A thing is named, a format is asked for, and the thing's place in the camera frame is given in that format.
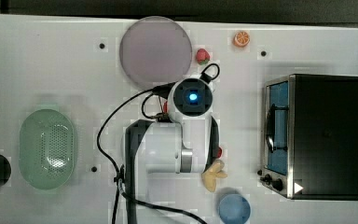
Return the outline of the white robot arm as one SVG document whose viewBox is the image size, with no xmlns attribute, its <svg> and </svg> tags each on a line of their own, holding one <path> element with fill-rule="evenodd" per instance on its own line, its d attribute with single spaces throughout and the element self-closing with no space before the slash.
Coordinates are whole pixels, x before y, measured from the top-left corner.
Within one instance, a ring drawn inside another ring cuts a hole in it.
<svg viewBox="0 0 358 224">
<path fill-rule="evenodd" d="M 166 211 L 147 198 L 152 189 L 150 175 L 201 174 L 218 159 L 219 128 L 212 115 L 210 77 L 156 86 L 151 94 L 166 99 L 167 110 L 156 120 L 136 120 L 123 136 L 128 224 L 165 221 Z"/>
</svg>

